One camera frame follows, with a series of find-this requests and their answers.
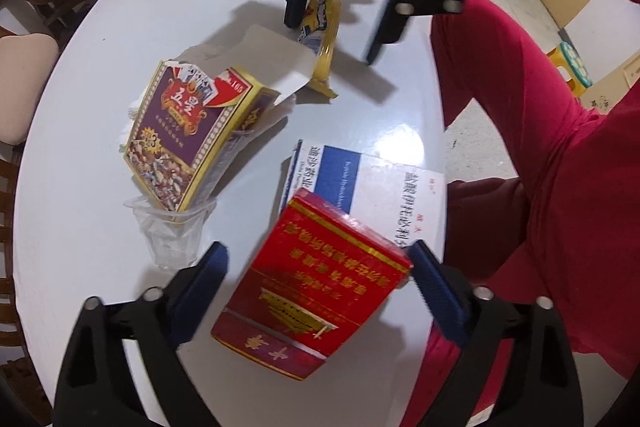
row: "plastic cup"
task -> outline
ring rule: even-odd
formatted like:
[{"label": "plastic cup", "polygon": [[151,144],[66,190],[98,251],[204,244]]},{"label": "plastic cup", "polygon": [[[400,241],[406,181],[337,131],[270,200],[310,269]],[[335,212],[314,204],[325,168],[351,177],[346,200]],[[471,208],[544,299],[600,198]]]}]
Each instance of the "plastic cup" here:
[{"label": "plastic cup", "polygon": [[124,205],[133,210],[154,263],[173,271],[196,261],[202,227],[216,202],[216,198],[210,198],[183,212],[158,208],[146,196],[125,201]]}]

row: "beige cushion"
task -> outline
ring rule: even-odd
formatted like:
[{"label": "beige cushion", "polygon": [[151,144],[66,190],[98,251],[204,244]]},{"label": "beige cushion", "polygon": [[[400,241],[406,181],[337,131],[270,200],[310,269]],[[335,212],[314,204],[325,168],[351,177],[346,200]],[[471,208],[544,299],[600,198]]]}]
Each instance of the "beige cushion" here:
[{"label": "beige cushion", "polygon": [[58,44],[34,33],[0,39],[0,141],[27,138],[42,89],[58,58]]}]

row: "round table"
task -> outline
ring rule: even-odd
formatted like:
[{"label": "round table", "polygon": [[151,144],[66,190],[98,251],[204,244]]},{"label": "round table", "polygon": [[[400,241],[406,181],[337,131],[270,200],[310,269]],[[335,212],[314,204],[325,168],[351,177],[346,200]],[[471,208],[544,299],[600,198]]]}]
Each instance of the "round table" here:
[{"label": "round table", "polygon": [[[257,139],[226,175],[201,250],[221,241],[230,269],[194,340],[178,355],[225,427],[398,425],[414,386],[431,315],[413,283],[306,381],[289,380],[212,340],[209,330],[275,215],[300,138],[444,172],[442,110],[428,20],[373,67],[362,59],[386,0],[342,0],[330,103],[303,90],[286,123]],[[137,298],[169,275],[152,263],[123,201],[139,195],[118,153],[127,107],[159,60],[207,42],[230,47],[253,23],[287,34],[283,0],[99,0],[60,57],[31,127],[15,207],[17,305],[40,380],[54,397],[82,302]],[[440,237],[433,245],[442,255]],[[135,343],[127,356],[150,417],[164,421]]]}]

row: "plastic stool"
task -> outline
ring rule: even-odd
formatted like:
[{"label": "plastic stool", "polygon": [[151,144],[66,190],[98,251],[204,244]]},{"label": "plastic stool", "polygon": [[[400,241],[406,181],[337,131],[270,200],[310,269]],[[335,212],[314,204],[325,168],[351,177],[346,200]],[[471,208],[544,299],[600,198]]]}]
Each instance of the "plastic stool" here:
[{"label": "plastic stool", "polygon": [[580,55],[568,42],[560,42],[560,45],[548,52],[546,56],[551,59],[556,68],[564,68],[569,73],[571,79],[566,81],[566,85],[576,98],[593,86]]}]

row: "blue and white box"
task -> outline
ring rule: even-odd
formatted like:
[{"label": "blue and white box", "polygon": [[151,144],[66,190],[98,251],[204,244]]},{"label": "blue and white box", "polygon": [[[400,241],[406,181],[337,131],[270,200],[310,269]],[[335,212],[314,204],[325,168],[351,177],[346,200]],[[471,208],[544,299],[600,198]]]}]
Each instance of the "blue and white box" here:
[{"label": "blue and white box", "polygon": [[289,165],[282,208],[300,187],[399,247],[423,239],[434,248],[445,197],[439,172],[300,140]]}]

